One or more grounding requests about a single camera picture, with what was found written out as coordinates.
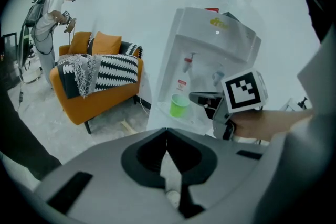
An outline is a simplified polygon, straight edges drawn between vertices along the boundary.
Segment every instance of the white floor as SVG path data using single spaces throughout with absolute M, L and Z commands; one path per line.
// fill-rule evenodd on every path
M 66 163 L 96 144 L 130 135 L 120 123 L 126 120 L 137 132 L 145 131 L 148 116 L 140 104 L 127 100 L 89 121 L 92 134 L 84 124 L 74 125 L 62 110 L 54 91 L 42 76 L 38 81 L 22 84 L 23 102 L 18 110 L 20 118 L 29 127 L 47 151 Z M 20 85 L 8 91 L 15 108 L 18 107 Z M 3 156 L 8 173 L 29 189 L 39 181 L 28 169 Z

